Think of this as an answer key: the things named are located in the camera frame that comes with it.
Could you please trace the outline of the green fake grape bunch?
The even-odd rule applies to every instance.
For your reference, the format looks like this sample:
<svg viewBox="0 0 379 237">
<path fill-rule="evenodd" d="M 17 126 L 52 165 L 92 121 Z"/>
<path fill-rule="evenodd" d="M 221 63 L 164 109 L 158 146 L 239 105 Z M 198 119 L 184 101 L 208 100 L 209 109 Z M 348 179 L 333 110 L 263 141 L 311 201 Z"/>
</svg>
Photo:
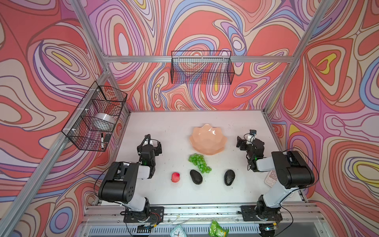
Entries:
<svg viewBox="0 0 379 237">
<path fill-rule="evenodd" d="M 207 165 L 202 154 L 192 154 L 189 156 L 188 161 L 195 165 L 201 173 L 210 173 L 212 171 L 212 168 Z"/>
</svg>

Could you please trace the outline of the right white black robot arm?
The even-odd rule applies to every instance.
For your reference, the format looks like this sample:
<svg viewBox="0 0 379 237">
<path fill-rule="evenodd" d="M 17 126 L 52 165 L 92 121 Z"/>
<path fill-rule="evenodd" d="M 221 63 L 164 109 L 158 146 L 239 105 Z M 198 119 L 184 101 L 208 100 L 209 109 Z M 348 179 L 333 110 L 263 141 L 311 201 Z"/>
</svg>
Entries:
<svg viewBox="0 0 379 237">
<path fill-rule="evenodd" d="M 237 137 L 236 147 L 246 152 L 248 167 L 253 172 L 275 171 L 277 181 L 261 195 L 255 207 L 256 215 L 268 219 L 281 209 L 281 204 L 293 192 L 314 184 L 315 175 L 297 151 L 272 152 L 264 157 L 264 142 L 259 139 Z"/>
</svg>

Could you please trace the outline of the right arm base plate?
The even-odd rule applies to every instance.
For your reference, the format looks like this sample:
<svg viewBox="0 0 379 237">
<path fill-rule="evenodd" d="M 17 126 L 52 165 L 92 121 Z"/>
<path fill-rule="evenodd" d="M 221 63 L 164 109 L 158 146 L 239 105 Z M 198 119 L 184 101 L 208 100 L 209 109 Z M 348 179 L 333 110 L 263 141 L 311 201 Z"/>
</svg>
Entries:
<svg viewBox="0 0 379 237">
<path fill-rule="evenodd" d="M 279 208 L 257 207 L 256 205 L 243 205 L 238 214 L 242 215 L 243 221 L 281 222 L 283 220 Z"/>
</svg>

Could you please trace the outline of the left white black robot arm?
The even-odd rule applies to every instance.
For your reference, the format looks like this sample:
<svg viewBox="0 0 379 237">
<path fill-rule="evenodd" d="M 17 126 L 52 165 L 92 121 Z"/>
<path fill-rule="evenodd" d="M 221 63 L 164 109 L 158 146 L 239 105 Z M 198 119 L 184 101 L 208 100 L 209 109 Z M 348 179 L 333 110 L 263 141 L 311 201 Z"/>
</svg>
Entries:
<svg viewBox="0 0 379 237">
<path fill-rule="evenodd" d="M 156 157 L 160 154 L 161 142 L 151 138 L 150 134 L 145 135 L 137 146 L 138 162 L 111 164 L 98 190 L 99 200 L 121 204 L 131 212 L 148 214 L 149 200 L 136 193 L 136 185 L 139 179 L 152 179 L 156 171 Z"/>
</svg>

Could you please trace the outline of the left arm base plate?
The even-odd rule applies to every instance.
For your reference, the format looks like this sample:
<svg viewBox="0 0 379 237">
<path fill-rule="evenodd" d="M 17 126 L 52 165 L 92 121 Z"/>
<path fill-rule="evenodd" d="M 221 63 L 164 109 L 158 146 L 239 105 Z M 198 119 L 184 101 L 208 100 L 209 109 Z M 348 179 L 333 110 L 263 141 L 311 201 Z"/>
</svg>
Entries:
<svg viewBox="0 0 379 237">
<path fill-rule="evenodd" d="M 164 220 L 164 207 L 163 206 L 153 206 L 145 208 L 141 212 L 130 211 L 126 209 L 123 212 L 123 222 L 124 223 L 150 223 L 159 224 Z"/>
</svg>

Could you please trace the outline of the dark fake avocado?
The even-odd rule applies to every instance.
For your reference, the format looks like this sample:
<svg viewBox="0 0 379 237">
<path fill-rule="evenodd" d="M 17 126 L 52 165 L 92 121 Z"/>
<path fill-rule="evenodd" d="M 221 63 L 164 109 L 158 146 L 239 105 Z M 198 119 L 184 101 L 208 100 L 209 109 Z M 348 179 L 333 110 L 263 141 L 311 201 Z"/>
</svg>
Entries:
<svg viewBox="0 0 379 237">
<path fill-rule="evenodd" d="M 192 181 L 196 184 L 196 185 L 200 185 L 203 183 L 203 177 L 202 175 L 196 171 L 196 170 L 191 170 L 190 171 L 190 177 L 192 179 Z"/>
<path fill-rule="evenodd" d="M 235 180 L 235 172 L 231 169 L 227 170 L 224 175 L 224 184 L 226 186 L 231 186 Z"/>
</svg>

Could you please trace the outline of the red fake strawberry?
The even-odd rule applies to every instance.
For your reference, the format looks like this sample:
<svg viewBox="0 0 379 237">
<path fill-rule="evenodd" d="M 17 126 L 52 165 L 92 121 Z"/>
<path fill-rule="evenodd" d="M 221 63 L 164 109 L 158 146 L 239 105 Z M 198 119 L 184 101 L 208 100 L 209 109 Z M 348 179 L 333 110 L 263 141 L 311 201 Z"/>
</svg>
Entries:
<svg viewBox="0 0 379 237">
<path fill-rule="evenodd" d="M 172 173 L 172 175 L 171 175 L 171 181 L 173 183 L 179 182 L 180 181 L 180 174 L 177 173 L 177 172 Z"/>
</svg>

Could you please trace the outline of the peach scalloped fruit bowl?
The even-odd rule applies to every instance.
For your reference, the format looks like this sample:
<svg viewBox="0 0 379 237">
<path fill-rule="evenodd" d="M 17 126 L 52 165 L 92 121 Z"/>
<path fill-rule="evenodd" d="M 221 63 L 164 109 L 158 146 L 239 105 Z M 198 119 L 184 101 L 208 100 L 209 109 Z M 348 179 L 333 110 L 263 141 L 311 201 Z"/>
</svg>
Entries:
<svg viewBox="0 0 379 237">
<path fill-rule="evenodd" d="M 189 138 L 192 147 L 197 152 L 208 156 L 222 152 L 227 140 L 219 127 L 212 127 L 210 124 L 195 127 Z"/>
</svg>

